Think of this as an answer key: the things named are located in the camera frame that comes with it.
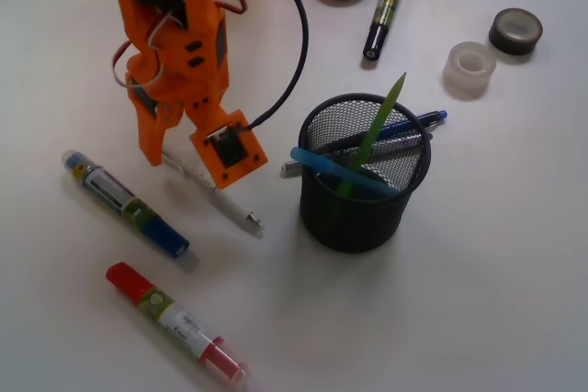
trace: black mesh pen holder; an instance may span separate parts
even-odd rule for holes
[[[383,100],[379,95],[348,94],[322,103],[304,121],[299,147],[349,164],[360,144],[350,143],[349,137],[362,138]],[[393,187],[398,191],[393,196],[359,185],[353,186],[351,195],[342,196],[337,192],[339,178],[303,167],[300,214],[320,243],[339,252],[359,253],[379,247],[394,234],[431,162],[426,132],[406,107],[396,104],[384,128],[408,121],[412,129],[374,143],[360,172]]]

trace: marker cap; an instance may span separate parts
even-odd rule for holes
[[[135,305],[139,305],[145,293],[154,287],[151,282],[124,262],[108,268],[107,279]]]

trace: white surface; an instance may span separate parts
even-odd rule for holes
[[[291,0],[248,1],[229,18],[224,106],[252,120],[292,74],[300,24]],[[265,222],[259,241],[142,157],[108,66],[124,40],[117,0],[0,0],[3,392],[218,390],[105,279],[119,261],[219,330],[266,392],[588,388],[585,0],[402,0],[373,70],[360,65],[377,0],[303,1],[306,69],[256,131],[270,162],[228,190]],[[483,97],[452,97],[449,50],[484,42],[510,6],[543,23],[532,58],[499,55]],[[300,225],[300,181],[279,166],[319,103],[384,94],[404,71],[404,105],[449,114],[430,172],[390,244],[331,252]],[[189,146],[190,131],[174,137]],[[171,261],[75,188],[67,149],[152,204],[198,260]]]

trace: green leaf-shaped pen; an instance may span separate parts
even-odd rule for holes
[[[359,147],[359,151],[357,153],[356,158],[351,163],[349,167],[350,170],[353,172],[359,173],[361,170],[361,166],[369,157],[369,153],[371,151],[371,145],[376,142],[378,138],[379,132],[386,124],[386,118],[394,108],[396,104],[396,100],[398,100],[398,95],[401,94],[402,87],[404,86],[404,78],[406,77],[406,73],[399,78],[398,82],[390,89],[388,96],[382,103],[382,106],[379,108],[378,114],[374,118],[374,122],[371,123],[369,130],[367,131],[366,137],[361,142],[361,146]],[[349,181],[343,181],[341,185],[339,185],[339,195],[349,196],[351,193],[351,189],[353,188],[352,184]]]

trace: black tape roll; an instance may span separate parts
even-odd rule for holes
[[[520,8],[508,8],[494,18],[488,39],[497,50],[510,55],[532,52],[543,34],[538,18]]]

